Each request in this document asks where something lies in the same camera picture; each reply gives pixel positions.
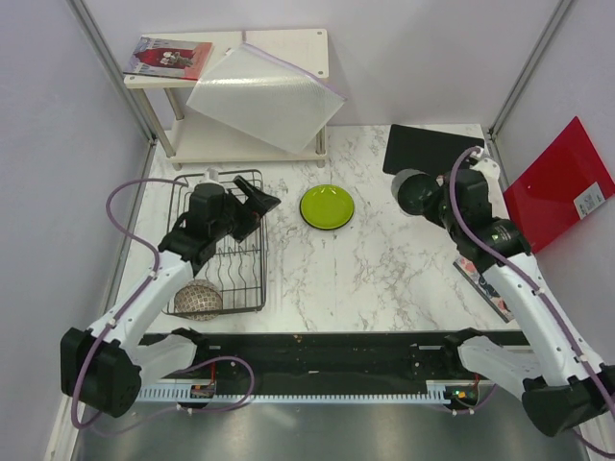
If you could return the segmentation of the grey mug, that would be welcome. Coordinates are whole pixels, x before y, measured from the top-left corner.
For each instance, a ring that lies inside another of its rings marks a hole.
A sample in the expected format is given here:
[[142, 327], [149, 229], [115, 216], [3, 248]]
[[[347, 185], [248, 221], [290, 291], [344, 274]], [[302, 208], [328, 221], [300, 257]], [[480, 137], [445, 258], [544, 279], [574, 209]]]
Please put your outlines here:
[[396, 203], [411, 216], [426, 216], [434, 207], [440, 188], [436, 178], [411, 168], [398, 172], [391, 183]]

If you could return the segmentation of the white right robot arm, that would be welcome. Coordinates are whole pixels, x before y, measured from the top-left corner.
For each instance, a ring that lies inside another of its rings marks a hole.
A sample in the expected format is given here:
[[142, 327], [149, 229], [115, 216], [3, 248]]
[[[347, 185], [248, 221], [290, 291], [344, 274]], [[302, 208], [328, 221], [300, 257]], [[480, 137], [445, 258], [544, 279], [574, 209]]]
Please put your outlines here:
[[504, 299], [529, 341], [520, 356], [467, 328], [440, 353], [442, 371], [490, 379], [521, 401], [534, 426], [555, 435], [614, 407], [614, 368], [582, 339], [554, 298], [527, 239], [492, 214], [488, 183], [475, 170], [448, 174], [436, 207], [438, 224]]

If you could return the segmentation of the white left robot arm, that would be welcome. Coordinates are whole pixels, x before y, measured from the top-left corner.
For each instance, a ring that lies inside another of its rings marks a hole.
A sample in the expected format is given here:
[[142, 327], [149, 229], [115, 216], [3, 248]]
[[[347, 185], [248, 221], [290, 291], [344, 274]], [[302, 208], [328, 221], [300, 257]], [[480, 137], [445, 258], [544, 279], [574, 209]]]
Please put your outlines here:
[[242, 176], [233, 183], [242, 199], [216, 179], [197, 183], [187, 210], [159, 245], [137, 239], [153, 254], [141, 282], [88, 328], [70, 328], [64, 334], [61, 391], [74, 405], [84, 403], [120, 417], [142, 387], [176, 373], [200, 377], [208, 372], [211, 356], [199, 347], [194, 330], [176, 329], [150, 345], [141, 340], [162, 309], [215, 256], [221, 240], [229, 236], [242, 242], [281, 202]]

